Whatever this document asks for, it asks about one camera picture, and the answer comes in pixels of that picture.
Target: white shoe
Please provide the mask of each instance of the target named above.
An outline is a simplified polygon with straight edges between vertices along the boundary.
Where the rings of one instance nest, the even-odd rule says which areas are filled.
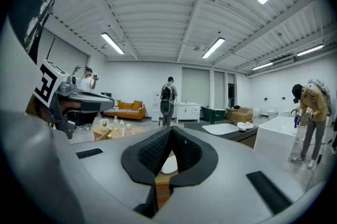
[[[311,159],[311,160],[310,160],[309,165],[308,165],[308,169],[311,169],[311,168],[314,166],[315,161],[316,161],[316,160],[314,160],[314,159]]]
[[[301,157],[299,157],[299,158],[292,158],[291,162],[301,163],[302,164],[304,162],[304,160]]]
[[[331,152],[332,154],[336,154],[336,148],[330,146],[330,152]]]

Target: black cap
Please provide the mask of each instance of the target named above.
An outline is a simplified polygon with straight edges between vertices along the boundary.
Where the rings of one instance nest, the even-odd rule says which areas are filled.
[[[85,71],[89,71],[89,72],[93,73],[93,70],[90,67],[85,67]]]
[[[295,98],[297,98],[298,100],[301,99],[301,95],[302,95],[302,88],[303,86],[300,84],[295,84],[292,90],[292,93],[294,95]]]

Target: backpack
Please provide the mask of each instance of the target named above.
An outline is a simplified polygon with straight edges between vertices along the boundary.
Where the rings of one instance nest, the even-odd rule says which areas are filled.
[[[161,99],[162,100],[169,100],[172,94],[172,90],[171,88],[169,88],[168,86],[165,87],[165,89],[162,91],[162,96]]]
[[[324,85],[324,81],[322,82],[321,80],[318,80],[318,79],[309,79],[308,80],[309,87],[311,87],[311,85],[313,84],[316,85],[321,90],[321,92],[323,93],[326,99],[326,103],[328,104],[328,116],[331,114],[334,114],[335,107],[334,107],[334,103],[331,101],[331,95],[330,95],[329,88],[326,85]]]

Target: gray pants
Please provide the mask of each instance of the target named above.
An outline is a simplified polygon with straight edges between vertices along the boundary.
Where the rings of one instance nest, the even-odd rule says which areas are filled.
[[[163,126],[170,126],[173,111],[174,111],[174,105],[170,102],[169,113],[167,115],[163,115]]]
[[[316,159],[318,156],[318,153],[321,148],[322,138],[324,136],[324,129],[325,129],[325,120],[320,122],[310,121],[308,122],[308,127],[306,128],[305,133],[305,139],[303,143],[303,150],[301,152],[301,158],[304,160],[306,152],[308,151],[312,134],[314,133],[314,130],[316,129],[316,141],[315,141],[315,147],[314,151],[312,152],[311,158]]]

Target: ceiling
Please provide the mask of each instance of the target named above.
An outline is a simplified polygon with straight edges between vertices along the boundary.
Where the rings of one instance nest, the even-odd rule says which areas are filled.
[[[336,13],[328,0],[264,5],[257,0],[56,0],[50,19],[108,61],[180,62],[250,73],[257,63],[320,44],[322,26],[325,46],[337,47]],[[58,35],[55,27],[46,27]],[[124,55],[101,38],[103,32]],[[218,37],[225,43],[203,59]]]

